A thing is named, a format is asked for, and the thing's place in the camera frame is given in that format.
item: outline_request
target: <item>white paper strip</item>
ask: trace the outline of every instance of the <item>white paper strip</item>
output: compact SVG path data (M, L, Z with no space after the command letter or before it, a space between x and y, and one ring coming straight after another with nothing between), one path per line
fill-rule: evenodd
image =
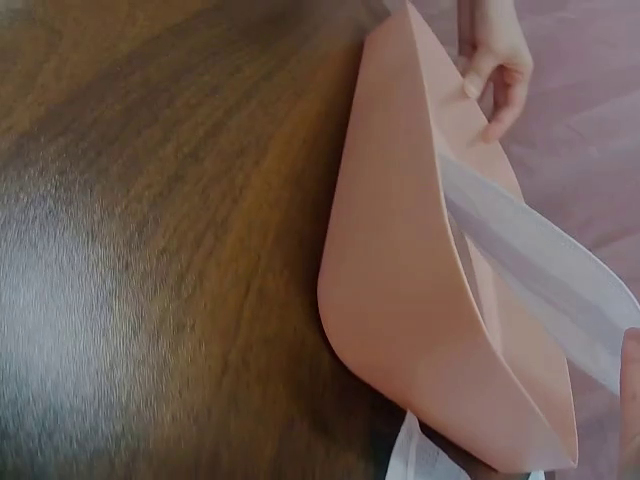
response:
M461 162L439 155L447 210L563 348L619 394L624 331L640 326L625 284L578 242Z

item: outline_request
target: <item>fingernail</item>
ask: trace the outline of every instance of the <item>fingernail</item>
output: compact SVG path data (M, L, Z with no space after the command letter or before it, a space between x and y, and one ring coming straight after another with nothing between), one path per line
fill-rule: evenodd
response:
M477 100L482 93L482 79L477 74L470 73L464 79L463 89L469 98Z

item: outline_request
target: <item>folded paper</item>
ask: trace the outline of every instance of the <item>folded paper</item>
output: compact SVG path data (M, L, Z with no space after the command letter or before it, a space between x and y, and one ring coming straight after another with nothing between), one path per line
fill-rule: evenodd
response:
M369 36L318 281L323 326L356 375L496 469L572 467L561 347L615 391L620 332L638 323L637 304L532 216L500 146L479 140L485 125L413 7ZM573 260L545 269L540 255L558 238L569 250L553 254ZM567 285L572 262L600 283Z

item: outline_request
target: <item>wooden table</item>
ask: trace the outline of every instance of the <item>wooden table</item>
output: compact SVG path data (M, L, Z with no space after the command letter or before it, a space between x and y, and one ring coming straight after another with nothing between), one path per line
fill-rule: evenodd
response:
M402 412L332 354L315 282L386 14L0 2L0 476L384 478Z

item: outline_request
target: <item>finger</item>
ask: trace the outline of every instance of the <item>finger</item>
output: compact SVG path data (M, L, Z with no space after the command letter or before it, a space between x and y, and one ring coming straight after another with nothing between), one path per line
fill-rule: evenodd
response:
M469 71L464 78L465 93L469 97L477 100L489 81L489 77L499 64L500 61L498 57L491 51L479 49L471 58Z
M627 466L640 460L640 329L625 332L620 369L620 452Z
M504 90L506 102L499 105L482 136L485 142L499 140L518 119L527 100L528 85L524 82L507 85Z
M475 49L475 3L473 0L458 0L458 55L471 58Z

